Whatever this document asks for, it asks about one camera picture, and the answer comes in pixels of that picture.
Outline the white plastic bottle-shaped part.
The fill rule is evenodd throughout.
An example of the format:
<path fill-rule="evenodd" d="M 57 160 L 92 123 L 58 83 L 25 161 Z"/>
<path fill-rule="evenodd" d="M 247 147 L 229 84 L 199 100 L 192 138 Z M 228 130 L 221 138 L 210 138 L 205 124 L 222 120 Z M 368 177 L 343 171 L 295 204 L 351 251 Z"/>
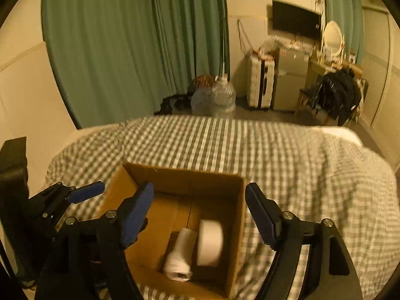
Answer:
<path fill-rule="evenodd" d="M 191 279 L 193 275 L 191 264 L 196 239 L 196 231 L 188 228 L 180 229 L 163 265 L 163 272 L 170 280 L 185 283 Z"/>

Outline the open cardboard box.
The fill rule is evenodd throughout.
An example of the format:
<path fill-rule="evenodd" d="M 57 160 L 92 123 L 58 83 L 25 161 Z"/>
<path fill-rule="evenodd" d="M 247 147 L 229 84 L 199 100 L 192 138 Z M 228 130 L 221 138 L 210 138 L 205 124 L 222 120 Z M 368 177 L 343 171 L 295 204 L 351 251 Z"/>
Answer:
<path fill-rule="evenodd" d="M 124 163 L 112 174 L 98 215 L 116 209 L 144 182 L 154 185 L 148 225 L 125 250 L 129 270 L 144 299 L 233 299 L 244 231 L 245 181 L 239 175 Z M 192 265 L 188 282 L 162 271 L 178 232 L 199 231 L 203 220 L 221 223 L 223 248 L 215 267 Z"/>

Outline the grey white checkered blanket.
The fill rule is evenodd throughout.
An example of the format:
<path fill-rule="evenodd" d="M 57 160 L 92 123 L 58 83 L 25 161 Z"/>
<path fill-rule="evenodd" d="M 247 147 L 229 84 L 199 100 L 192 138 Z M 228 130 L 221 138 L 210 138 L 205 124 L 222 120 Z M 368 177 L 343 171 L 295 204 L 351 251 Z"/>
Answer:
<path fill-rule="evenodd" d="M 200 116 L 137 118 L 78 139 L 50 162 L 45 183 L 109 183 L 124 162 L 237 174 L 301 220 L 330 218 L 365 299 L 399 263 L 395 174 L 370 149 L 316 127 Z"/>

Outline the green curtain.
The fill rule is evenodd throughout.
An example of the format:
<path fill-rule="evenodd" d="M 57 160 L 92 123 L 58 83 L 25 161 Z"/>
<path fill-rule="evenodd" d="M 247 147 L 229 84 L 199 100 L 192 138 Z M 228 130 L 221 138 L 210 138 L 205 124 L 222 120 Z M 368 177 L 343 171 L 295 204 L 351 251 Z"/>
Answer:
<path fill-rule="evenodd" d="M 356 64 L 364 57 L 364 15 L 361 0 L 325 0 L 326 21 L 335 21 L 344 34 L 344 52 L 355 52 Z"/>
<path fill-rule="evenodd" d="M 41 20 L 79 128 L 151 116 L 230 67 L 227 0 L 41 0 Z"/>

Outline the black clothes on chair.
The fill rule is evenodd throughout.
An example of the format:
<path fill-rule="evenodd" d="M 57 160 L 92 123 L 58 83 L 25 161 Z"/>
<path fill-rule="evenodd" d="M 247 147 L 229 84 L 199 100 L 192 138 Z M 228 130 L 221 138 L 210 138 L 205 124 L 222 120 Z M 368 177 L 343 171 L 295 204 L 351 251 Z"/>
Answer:
<path fill-rule="evenodd" d="M 313 103 L 337 121 L 338 126 L 343 126 L 349 121 L 358 121 L 369 86 L 368 81 L 356 77 L 352 69 L 330 72 L 317 83 Z"/>

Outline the large clear water bottle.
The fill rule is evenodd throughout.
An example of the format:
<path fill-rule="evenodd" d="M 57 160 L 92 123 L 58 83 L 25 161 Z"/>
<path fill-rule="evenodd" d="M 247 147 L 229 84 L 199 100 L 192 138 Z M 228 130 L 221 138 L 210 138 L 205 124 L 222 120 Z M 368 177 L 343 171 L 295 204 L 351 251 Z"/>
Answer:
<path fill-rule="evenodd" d="M 215 78 L 215 85 L 211 88 L 211 115 L 232 119 L 236 109 L 236 91 L 228 80 L 227 74 Z"/>

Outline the grey mini fridge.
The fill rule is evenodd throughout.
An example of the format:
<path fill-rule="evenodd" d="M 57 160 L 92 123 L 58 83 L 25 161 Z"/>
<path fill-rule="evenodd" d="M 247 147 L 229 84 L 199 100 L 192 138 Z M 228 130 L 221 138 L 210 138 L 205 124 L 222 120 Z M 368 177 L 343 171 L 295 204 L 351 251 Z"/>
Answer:
<path fill-rule="evenodd" d="M 303 51 L 279 48 L 276 50 L 272 109 L 295 111 L 300 89 L 305 87 L 309 57 Z"/>

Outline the white suitcase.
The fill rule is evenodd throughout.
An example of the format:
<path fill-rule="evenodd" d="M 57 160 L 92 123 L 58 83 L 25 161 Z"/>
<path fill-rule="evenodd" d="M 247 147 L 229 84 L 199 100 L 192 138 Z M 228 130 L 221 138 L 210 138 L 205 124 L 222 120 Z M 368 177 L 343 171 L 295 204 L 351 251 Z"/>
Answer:
<path fill-rule="evenodd" d="M 251 55 L 247 65 L 247 105 L 255 109 L 269 109 L 272 102 L 275 61 L 260 60 Z"/>

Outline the white sliding wardrobe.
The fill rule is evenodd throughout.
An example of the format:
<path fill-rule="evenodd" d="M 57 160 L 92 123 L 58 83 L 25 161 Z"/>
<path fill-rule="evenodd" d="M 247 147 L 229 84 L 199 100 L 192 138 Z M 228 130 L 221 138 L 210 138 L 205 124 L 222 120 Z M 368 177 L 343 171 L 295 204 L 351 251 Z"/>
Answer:
<path fill-rule="evenodd" d="M 392 15 L 363 8 L 363 120 L 393 169 L 399 169 L 399 27 Z"/>

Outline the white oval vanity mirror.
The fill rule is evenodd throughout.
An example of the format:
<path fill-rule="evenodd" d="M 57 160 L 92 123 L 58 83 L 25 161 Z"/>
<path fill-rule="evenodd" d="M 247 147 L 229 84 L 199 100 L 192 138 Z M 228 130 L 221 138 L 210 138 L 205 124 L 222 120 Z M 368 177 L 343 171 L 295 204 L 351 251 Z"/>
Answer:
<path fill-rule="evenodd" d="M 321 51 L 331 57 L 339 56 L 345 46 L 345 36 L 340 26 L 335 21 L 329 21 L 325 25 L 322 34 Z"/>

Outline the black wall television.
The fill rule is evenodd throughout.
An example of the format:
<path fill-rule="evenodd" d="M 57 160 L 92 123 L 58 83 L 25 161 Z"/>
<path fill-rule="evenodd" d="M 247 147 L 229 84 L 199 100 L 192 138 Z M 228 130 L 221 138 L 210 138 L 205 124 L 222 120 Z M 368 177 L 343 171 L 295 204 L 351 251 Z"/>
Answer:
<path fill-rule="evenodd" d="M 321 15 L 292 4 L 273 0 L 272 29 L 319 41 L 321 39 Z"/>

